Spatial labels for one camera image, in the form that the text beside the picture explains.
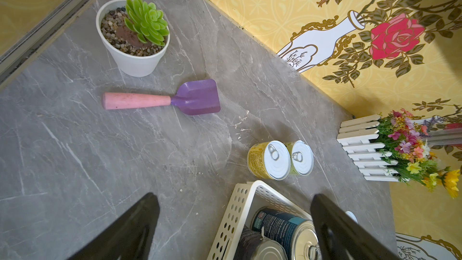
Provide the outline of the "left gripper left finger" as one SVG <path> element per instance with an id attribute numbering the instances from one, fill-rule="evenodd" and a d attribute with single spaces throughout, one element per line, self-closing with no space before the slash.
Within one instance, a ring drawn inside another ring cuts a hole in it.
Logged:
<path id="1" fill-rule="evenodd" d="M 160 216 L 157 196 L 147 193 L 71 260 L 146 260 Z"/>

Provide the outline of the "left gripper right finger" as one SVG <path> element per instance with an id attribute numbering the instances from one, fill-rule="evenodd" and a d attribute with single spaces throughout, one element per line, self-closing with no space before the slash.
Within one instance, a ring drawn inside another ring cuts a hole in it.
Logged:
<path id="1" fill-rule="evenodd" d="M 323 260 L 397 260 L 324 194 L 316 194 L 310 214 Z"/>

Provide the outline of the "large blue can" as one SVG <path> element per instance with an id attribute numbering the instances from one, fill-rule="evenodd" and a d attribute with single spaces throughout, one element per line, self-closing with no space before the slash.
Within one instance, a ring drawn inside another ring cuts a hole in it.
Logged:
<path id="1" fill-rule="evenodd" d="M 256 212 L 250 229 L 278 242 L 290 260 L 322 259 L 312 220 L 264 207 Z"/>

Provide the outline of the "dark red label can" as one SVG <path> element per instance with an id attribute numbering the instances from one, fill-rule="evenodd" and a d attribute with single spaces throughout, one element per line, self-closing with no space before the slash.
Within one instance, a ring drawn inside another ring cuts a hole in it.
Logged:
<path id="1" fill-rule="evenodd" d="M 235 260 L 287 260 L 285 249 L 276 241 L 244 226 Z"/>

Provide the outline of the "white plastic basket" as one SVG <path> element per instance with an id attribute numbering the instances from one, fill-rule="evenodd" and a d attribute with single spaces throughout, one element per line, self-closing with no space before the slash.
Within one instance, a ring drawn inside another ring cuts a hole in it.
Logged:
<path id="1" fill-rule="evenodd" d="M 250 227 L 257 210 L 278 209 L 311 219 L 311 215 L 263 181 L 236 184 L 208 254 L 209 260 L 234 259 L 244 227 Z"/>

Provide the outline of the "small white lid can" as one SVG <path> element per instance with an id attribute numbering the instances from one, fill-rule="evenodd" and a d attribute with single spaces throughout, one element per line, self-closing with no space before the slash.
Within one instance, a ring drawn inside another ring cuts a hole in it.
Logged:
<path id="1" fill-rule="evenodd" d="M 357 217 L 354 215 L 353 212 L 351 211 L 346 211 L 345 214 L 349 216 L 352 220 L 354 220 L 356 223 L 358 223 Z"/>

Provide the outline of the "small green can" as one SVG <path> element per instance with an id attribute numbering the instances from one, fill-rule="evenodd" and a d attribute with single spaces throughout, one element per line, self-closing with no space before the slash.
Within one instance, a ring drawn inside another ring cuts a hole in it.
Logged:
<path id="1" fill-rule="evenodd" d="M 290 158 L 290 175 L 308 176 L 314 168 L 314 153 L 311 147 L 302 140 L 284 143 Z"/>

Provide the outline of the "small yellow can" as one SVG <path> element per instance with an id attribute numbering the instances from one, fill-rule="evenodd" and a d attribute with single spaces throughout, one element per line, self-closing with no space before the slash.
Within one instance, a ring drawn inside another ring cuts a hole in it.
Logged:
<path id="1" fill-rule="evenodd" d="M 247 167 L 259 179 L 282 181 L 291 168 L 289 151 L 277 140 L 255 144 L 248 151 Z"/>

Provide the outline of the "flower box white fence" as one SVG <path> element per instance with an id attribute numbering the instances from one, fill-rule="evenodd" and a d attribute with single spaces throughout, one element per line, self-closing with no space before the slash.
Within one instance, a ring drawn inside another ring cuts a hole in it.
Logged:
<path id="1" fill-rule="evenodd" d="M 368 181 L 414 181 L 429 191 L 441 185 L 456 198 L 462 170 L 440 164 L 434 150 L 461 145 L 462 124 L 444 121 L 401 109 L 344 121 L 337 141 Z"/>

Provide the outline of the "pink purple toy shovel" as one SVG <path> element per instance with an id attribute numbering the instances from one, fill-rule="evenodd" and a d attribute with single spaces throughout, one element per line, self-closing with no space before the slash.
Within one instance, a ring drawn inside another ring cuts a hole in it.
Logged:
<path id="1" fill-rule="evenodd" d="M 175 106 L 186 115 L 218 113 L 221 110 L 217 83 L 213 79 L 183 83 L 174 96 L 139 93 L 104 93 L 102 106 L 106 110 Z"/>

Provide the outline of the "white potted succulent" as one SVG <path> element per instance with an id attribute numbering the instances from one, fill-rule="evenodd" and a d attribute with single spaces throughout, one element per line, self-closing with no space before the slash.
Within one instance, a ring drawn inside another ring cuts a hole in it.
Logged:
<path id="1" fill-rule="evenodd" d="M 132 77 L 150 75 L 170 43 L 164 12 L 145 0 L 107 2 L 97 12 L 96 28 L 117 67 Z"/>

